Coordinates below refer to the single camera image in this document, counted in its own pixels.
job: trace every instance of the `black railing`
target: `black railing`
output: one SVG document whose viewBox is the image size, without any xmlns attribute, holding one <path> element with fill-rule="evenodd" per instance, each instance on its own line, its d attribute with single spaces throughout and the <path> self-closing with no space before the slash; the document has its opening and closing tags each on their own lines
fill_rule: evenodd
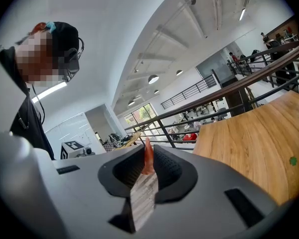
<svg viewBox="0 0 299 239">
<path fill-rule="evenodd" d="M 240 60 L 240 62 L 250 59 L 251 57 L 256 57 L 259 55 L 265 56 L 265 55 L 268 55 L 271 53 L 275 53 L 277 51 L 282 51 L 283 49 L 288 50 L 288 51 L 290 49 L 293 49 L 293 50 L 275 61 L 270 61 L 270 62 L 272 62 L 270 64 L 266 62 L 267 65 L 264 68 L 262 68 L 256 72 L 253 72 L 251 75 L 243 78 L 242 80 L 236 81 L 235 83 L 233 83 L 227 87 L 224 87 L 210 95 L 200 98 L 200 99 L 198 99 L 194 102 L 191 102 L 185 106 L 182 106 L 182 107 L 172 110 L 170 112 L 167 112 L 167 113 L 164 113 L 157 117 L 154 117 L 148 121 L 128 127 L 125 129 L 126 132 L 133 133 L 133 132 L 137 131 L 135 129 L 136 127 L 137 128 L 140 127 L 140 130 L 138 130 L 138 132 L 141 133 L 140 140 L 142 141 L 143 144 L 144 144 L 144 139 L 147 136 L 149 136 L 149 137 L 154 138 L 154 139 L 150 140 L 153 143 L 169 143 L 171 145 L 171 147 L 173 147 L 173 148 L 183 149 L 183 150 L 193 150 L 193 148 L 186 147 L 186 143 L 195 143 L 196 140 L 188 140 L 187 141 L 187 140 L 181 139 L 181 137 L 179 137 L 179 136 L 184 135 L 184 134 L 199 133 L 199 127 L 195 128 L 195 126 L 194 126 L 195 122 L 199 121 L 199 122 L 202 122 L 201 123 L 202 125 L 204 125 L 207 123 L 211 123 L 210 121 L 207 121 L 210 118 L 216 118 L 217 120 L 222 120 L 222 119 L 224 119 L 225 114 L 231 113 L 237 109 L 243 109 L 244 112 L 247 112 L 250 109 L 258 107 L 259 105 L 254 105 L 254 104 L 257 104 L 258 101 L 263 100 L 264 98 L 266 98 L 282 89 L 294 90 L 294 88 L 292 88 L 292 87 L 290 88 L 290 86 L 298 86 L 299 87 L 299 72 L 294 71 L 294 70 L 284 69 L 287 65 L 291 64 L 292 62 L 295 62 L 295 61 L 299 62 L 299 60 L 297 60 L 299 58 L 299 41 L 293 42 L 293 43 L 291 43 L 291 45 L 285 44 L 285 45 L 282 45 L 275 49 L 270 49 L 268 51 L 258 53 L 256 55 L 244 58 L 243 60 Z M 212 113 L 212 114 L 204 115 L 203 112 L 201 112 L 204 110 L 201 108 L 204 107 L 206 104 L 209 104 L 216 100 L 221 100 L 222 98 L 227 97 L 228 95 L 230 95 L 232 93 L 245 92 L 245 88 L 247 88 L 248 86 L 250 86 L 251 84 L 253 84 L 257 81 L 266 79 L 267 77 L 271 76 L 274 72 L 276 72 L 278 70 L 283 70 L 285 72 L 288 72 L 289 75 L 292 76 L 291 79 L 283 78 L 284 83 L 282 83 L 282 84 L 275 83 L 274 84 L 278 87 L 273 88 L 269 92 L 267 92 L 263 95 L 260 95 L 256 98 L 249 98 L 249 100 L 242 100 L 241 104 L 239 104 L 237 106 L 234 106 L 234 107 L 231 107 L 228 109 L 219 109 L 219 111 Z M 202 115 L 202 116 L 197 116 L 197 118 L 194 118 L 194 119 L 184 118 L 182 121 L 173 123 L 173 124 L 168 124 L 168 123 L 164 124 L 162 121 L 166 118 L 169 118 L 169 117 L 177 115 L 177 114 L 181 114 L 181 113 L 183 113 L 185 111 L 189 111 L 189 110 L 193 110 L 196 114 L 198 114 L 198 112 L 200 112 L 200 115 Z M 155 121 L 157 122 L 157 124 L 159 126 L 157 126 L 156 128 L 147 129 Z M 187 125 L 186 130 L 179 130 L 177 132 L 174 130 L 174 127 L 181 127 L 183 125 Z M 148 131 L 153 130 L 153 129 L 156 129 L 159 134 L 150 134 L 149 135 L 147 133 Z"/>
<path fill-rule="evenodd" d="M 164 110 L 167 108 L 176 105 L 177 103 L 186 100 L 198 93 L 201 93 L 204 90 L 207 90 L 213 86 L 217 85 L 214 77 L 212 75 L 206 77 L 205 79 L 197 82 L 193 86 L 185 89 L 184 91 L 180 92 L 179 94 L 173 96 L 172 98 L 166 100 L 165 102 L 161 103 Z"/>
</svg>

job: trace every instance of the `ceiling light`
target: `ceiling light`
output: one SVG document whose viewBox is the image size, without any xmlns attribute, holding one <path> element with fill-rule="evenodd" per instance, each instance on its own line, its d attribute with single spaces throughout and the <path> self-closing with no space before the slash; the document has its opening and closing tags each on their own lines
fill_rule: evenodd
<svg viewBox="0 0 299 239">
<path fill-rule="evenodd" d="M 157 81 L 159 79 L 159 76 L 153 74 L 149 77 L 149 84 L 154 83 L 155 81 Z"/>
<path fill-rule="evenodd" d="M 240 19 L 239 19 L 240 21 L 241 21 L 241 19 L 242 19 L 243 16 L 244 16 L 245 10 L 246 10 L 246 9 L 243 9 L 242 12 L 241 12 Z"/>
<path fill-rule="evenodd" d="M 131 105 L 133 105 L 133 104 L 135 104 L 135 101 L 134 101 L 134 100 L 130 100 L 130 101 L 129 101 L 129 106 L 131 106 Z"/>
<path fill-rule="evenodd" d="M 41 94 L 38 95 L 38 98 L 41 100 L 42 98 L 46 97 L 47 95 L 51 94 L 52 92 L 54 92 L 58 89 L 61 89 L 65 86 L 66 86 L 66 83 L 61 82 L 60 84 L 55 85 L 54 87 L 47 89 L 46 91 L 43 91 Z M 36 97 L 32 98 L 32 102 L 34 102 L 34 103 L 38 102 L 38 98 L 36 98 Z"/>
</svg>

